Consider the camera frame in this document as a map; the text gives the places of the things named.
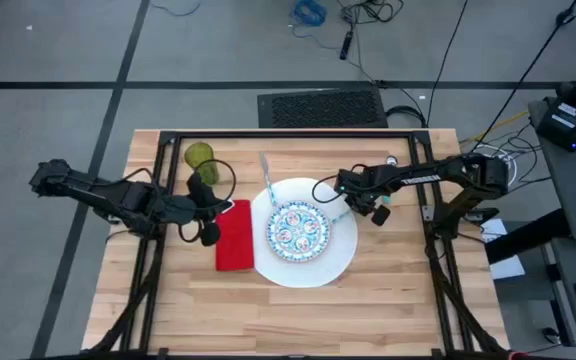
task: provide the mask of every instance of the gray floor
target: gray floor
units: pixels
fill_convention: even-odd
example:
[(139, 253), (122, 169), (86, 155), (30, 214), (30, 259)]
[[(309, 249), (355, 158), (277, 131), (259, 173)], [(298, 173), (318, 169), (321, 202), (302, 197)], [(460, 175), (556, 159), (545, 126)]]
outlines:
[[(157, 1), (177, 11), (195, 0)], [(358, 80), (361, 73), (290, 33), (292, 0), (203, 0), (190, 17), (148, 10), (129, 80), (272, 81)], [(346, 27), (334, 0), (322, 1), (329, 17), (316, 34), (337, 44)], [(446, 62), (443, 80), (516, 81), (568, 0), (470, 2)], [(461, 8), (461, 0), (407, 1), (391, 23), (360, 28), (362, 60), (372, 77), (434, 80)], [(114, 81), (138, 0), (0, 0), (0, 81)], [(576, 21), (557, 35), (529, 80), (576, 79)], [(256, 96), (285, 90), (126, 90), (100, 175), (115, 178), (124, 167), (135, 128), (254, 128)], [(426, 111), (430, 90), (409, 90)], [(456, 128), (460, 138), (485, 129), (508, 90), (438, 90), (431, 126)], [(527, 102), (552, 94), (517, 93), (502, 118)], [(0, 359), (27, 357), (59, 263), (75, 204), (37, 199), (27, 185), (40, 161), (64, 158), (85, 170), (110, 99), (110, 90), (0, 90)], [(385, 106), (409, 104), (398, 90), (382, 90)], [(491, 135), (519, 129), (526, 119)], [(393, 116), (391, 127), (416, 127)], [(525, 138), (536, 142), (534, 132)], [(543, 158), (531, 178), (547, 176)], [(520, 171), (531, 165), (519, 160)], [(493, 204), (506, 220), (530, 220), (558, 206), (552, 184), (534, 184)], [(108, 226), (89, 215), (81, 236), (49, 354), (78, 351)], [(504, 305), (504, 308), (524, 305)], [(513, 345), (539, 347), (522, 331), (528, 324), (504, 311)]]

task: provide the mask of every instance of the red cloth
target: red cloth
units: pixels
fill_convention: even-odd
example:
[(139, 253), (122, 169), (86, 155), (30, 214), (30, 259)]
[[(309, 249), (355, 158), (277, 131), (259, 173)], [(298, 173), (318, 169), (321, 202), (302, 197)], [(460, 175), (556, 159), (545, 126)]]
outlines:
[(235, 206), (217, 216), (221, 231), (217, 241), (217, 271), (252, 269), (252, 217), (249, 200), (235, 200)]

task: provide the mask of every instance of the wooden table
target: wooden table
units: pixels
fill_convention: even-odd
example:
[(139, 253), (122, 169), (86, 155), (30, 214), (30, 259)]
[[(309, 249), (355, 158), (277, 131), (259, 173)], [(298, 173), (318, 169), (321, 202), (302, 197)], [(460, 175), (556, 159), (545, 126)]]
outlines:
[[(460, 152), (453, 129), (428, 131), (435, 158)], [(135, 132), (126, 174), (153, 167), (159, 134), (158, 130)], [(396, 156), (401, 165), (410, 164), (403, 139), (202, 141), (213, 147), (216, 158), (235, 169), (235, 199), (252, 200), (265, 188), (259, 151), (266, 154), (272, 181), (320, 179), (355, 163), (382, 164), (388, 155)], [(194, 142), (182, 141), (182, 154)], [(185, 194), (191, 169), (183, 156), (179, 161), (175, 193)], [(224, 176), (215, 191), (225, 194), (230, 176), (225, 169), (220, 174)], [(450, 183), (442, 183), (441, 189), (445, 201), (460, 191)], [(431, 348), (443, 348), (416, 191), (405, 187), (391, 199), (392, 214), (382, 227), (356, 216), (359, 245), (352, 263), (333, 283), (314, 289), (281, 287), (254, 270), (217, 272), (214, 247), (186, 244), (176, 229), (169, 229), (150, 352), (168, 347), (173, 354), (429, 355)], [(461, 231), (478, 236), (473, 226), (463, 225)], [(465, 238), (453, 243), (467, 305), (507, 347), (483, 245)], [(108, 242), (83, 348), (101, 339), (126, 304), (137, 247), (138, 240), (125, 233)], [(452, 333), (459, 334), (452, 311), (451, 317)], [(135, 334), (139, 324), (136, 321)], [(459, 336), (454, 338), (459, 348)]]

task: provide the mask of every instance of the patterned plate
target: patterned plate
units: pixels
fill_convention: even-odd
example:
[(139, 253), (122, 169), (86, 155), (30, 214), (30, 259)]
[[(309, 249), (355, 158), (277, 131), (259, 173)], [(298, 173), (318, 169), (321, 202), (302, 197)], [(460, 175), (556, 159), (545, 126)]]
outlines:
[(266, 228), (270, 247), (281, 258), (302, 262), (321, 254), (330, 241), (330, 222), (318, 207), (289, 201), (272, 212)]

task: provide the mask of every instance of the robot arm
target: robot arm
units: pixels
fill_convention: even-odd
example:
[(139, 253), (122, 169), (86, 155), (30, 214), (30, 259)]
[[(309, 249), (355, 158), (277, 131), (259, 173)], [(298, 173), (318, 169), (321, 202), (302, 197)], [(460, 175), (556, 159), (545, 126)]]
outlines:
[(202, 243), (212, 245), (219, 238), (213, 221), (230, 204), (216, 198), (198, 173), (190, 176), (187, 185), (188, 196), (162, 195), (163, 189), (157, 185), (126, 178), (104, 180), (73, 170), (61, 159), (40, 163), (30, 180), (32, 191), (39, 196), (73, 198), (107, 221), (119, 218), (131, 232), (147, 238), (155, 236), (162, 224), (181, 226), (198, 221), (204, 230)]
[(405, 167), (364, 166), (361, 173), (339, 170), (334, 189), (346, 194), (345, 201), (353, 211), (363, 216), (374, 212), (372, 221), (381, 226), (390, 210), (383, 205), (376, 208), (380, 196), (389, 196), (404, 186), (439, 181), (454, 182), (463, 188), (449, 204), (435, 205), (433, 214), (436, 230), (455, 235), (461, 217), (481, 201), (497, 199), (508, 192), (508, 167), (501, 159), (477, 153)]

